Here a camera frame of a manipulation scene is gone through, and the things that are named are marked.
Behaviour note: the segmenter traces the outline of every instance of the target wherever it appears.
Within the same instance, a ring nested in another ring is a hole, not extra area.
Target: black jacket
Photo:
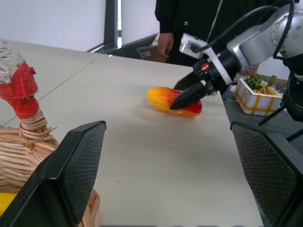
[[[217,14],[220,0],[157,0],[155,14],[160,22],[160,33],[174,32],[176,45],[179,45],[183,33],[197,36],[209,42],[249,11],[260,6],[271,5],[275,1],[223,0],[210,37],[210,30]],[[288,0],[284,0],[278,6],[283,6],[287,3]],[[258,22],[263,23],[270,17],[270,14],[267,17],[263,17],[262,21],[259,21],[259,19],[263,12],[242,22],[233,32],[222,39],[214,47],[214,50],[216,52],[223,50],[226,48],[226,44],[236,35],[241,34]]]

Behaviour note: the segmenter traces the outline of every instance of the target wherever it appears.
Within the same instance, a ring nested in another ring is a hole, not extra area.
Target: red ribbon
[[[39,104],[34,98],[38,90],[35,82],[35,70],[23,62],[16,70],[9,84],[0,84],[0,97],[6,100],[20,119],[34,116]]]

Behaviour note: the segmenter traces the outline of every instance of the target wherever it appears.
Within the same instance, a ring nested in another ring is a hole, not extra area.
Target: wicker duck
[[[20,119],[17,129],[0,126],[0,192],[19,192],[40,162],[59,146],[34,97],[38,90],[35,73],[18,52],[0,40],[0,97]],[[99,203],[93,190],[79,226],[96,225]]]

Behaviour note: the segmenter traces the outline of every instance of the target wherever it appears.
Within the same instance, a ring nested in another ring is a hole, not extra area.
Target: yellow checkered box
[[[244,81],[240,79],[235,91],[235,98],[243,112],[252,115],[268,116],[276,111],[282,101],[282,96],[255,93]]]

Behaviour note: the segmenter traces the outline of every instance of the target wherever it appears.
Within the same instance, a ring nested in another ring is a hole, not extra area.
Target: person
[[[197,59],[179,51],[184,33],[206,42],[212,41],[246,13],[265,5],[277,6],[288,4],[288,0],[157,0],[155,15],[160,22],[158,53],[167,58],[167,63],[193,66]],[[264,23],[271,15],[265,17],[260,12],[243,21],[227,36],[213,47],[218,53],[226,49],[229,41],[248,28]],[[243,74],[255,76],[258,66]]]

